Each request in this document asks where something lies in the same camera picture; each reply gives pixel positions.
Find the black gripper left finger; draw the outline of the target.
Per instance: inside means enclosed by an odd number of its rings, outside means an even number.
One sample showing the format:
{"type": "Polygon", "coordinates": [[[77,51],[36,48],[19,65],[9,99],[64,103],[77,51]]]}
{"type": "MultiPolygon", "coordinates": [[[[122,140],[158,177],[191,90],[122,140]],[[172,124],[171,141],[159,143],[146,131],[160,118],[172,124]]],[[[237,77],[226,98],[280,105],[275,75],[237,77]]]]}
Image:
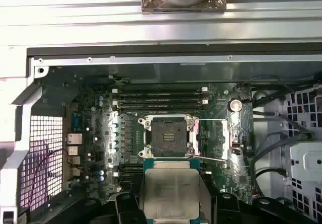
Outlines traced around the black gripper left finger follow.
{"type": "Polygon", "coordinates": [[[54,223],[146,223],[138,198],[143,174],[134,174],[128,192],[102,204],[95,198],[83,198],[54,217],[54,223]]]}

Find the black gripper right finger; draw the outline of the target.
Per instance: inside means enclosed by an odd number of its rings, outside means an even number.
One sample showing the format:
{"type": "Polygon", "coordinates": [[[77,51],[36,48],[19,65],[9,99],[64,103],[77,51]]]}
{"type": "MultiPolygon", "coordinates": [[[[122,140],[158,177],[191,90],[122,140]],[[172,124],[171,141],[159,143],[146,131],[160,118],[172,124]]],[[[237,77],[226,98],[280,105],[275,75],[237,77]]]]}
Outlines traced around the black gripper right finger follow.
{"type": "Polygon", "coordinates": [[[220,192],[209,174],[200,175],[200,205],[209,223],[310,223],[303,214],[281,202],[261,197],[251,205],[220,192]]]}

